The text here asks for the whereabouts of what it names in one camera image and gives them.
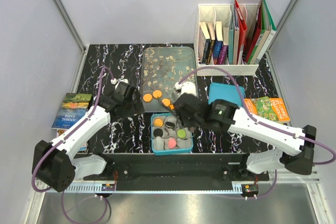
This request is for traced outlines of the green round cookie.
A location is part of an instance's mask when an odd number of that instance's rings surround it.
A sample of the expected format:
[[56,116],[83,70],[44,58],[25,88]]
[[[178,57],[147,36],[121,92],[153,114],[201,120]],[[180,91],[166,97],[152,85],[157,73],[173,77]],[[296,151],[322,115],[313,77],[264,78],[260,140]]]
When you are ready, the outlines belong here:
[[178,138],[184,139],[186,138],[186,131],[184,129],[177,130],[177,136]]

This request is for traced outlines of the pink round cookie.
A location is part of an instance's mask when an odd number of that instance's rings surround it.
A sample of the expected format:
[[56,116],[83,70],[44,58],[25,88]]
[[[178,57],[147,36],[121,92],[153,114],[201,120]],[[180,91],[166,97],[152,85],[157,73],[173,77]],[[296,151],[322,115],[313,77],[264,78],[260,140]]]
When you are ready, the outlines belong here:
[[176,139],[174,139],[174,138],[169,139],[169,141],[167,143],[167,146],[170,149],[174,149],[177,146]]

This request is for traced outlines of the teal tin lid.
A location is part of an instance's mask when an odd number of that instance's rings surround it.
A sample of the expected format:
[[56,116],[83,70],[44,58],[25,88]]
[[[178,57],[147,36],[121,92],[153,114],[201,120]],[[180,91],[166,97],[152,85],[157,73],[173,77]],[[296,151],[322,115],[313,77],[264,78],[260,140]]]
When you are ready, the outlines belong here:
[[243,107],[238,91],[234,85],[213,82],[209,86],[208,104],[211,104],[217,99],[226,100],[234,103],[239,107]]

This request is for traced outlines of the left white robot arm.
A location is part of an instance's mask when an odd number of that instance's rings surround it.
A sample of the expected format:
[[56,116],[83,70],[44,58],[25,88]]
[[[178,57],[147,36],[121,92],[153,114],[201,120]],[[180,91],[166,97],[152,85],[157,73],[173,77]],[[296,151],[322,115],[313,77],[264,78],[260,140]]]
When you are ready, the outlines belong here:
[[57,192],[66,190],[76,179],[97,175],[103,180],[113,175],[113,167],[102,154],[76,158],[79,149],[113,120],[144,112],[138,89],[124,81],[109,95],[98,95],[89,111],[69,130],[50,142],[41,140],[34,149],[31,184],[39,179]]

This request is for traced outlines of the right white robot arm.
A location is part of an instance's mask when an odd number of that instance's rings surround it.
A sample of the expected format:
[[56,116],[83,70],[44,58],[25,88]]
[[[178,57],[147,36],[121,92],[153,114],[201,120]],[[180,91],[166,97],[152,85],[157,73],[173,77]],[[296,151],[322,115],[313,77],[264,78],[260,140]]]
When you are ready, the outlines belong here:
[[312,173],[314,145],[317,129],[282,125],[259,116],[253,116],[245,108],[226,100],[202,102],[192,94],[184,93],[173,103],[161,101],[162,107],[173,112],[180,126],[188,129],[197,126],[214,132],[241,134],[270,144],[271,151],[249,154],[238,167],[239,176],[250,180],[256,174],[285,168],[299,174]]

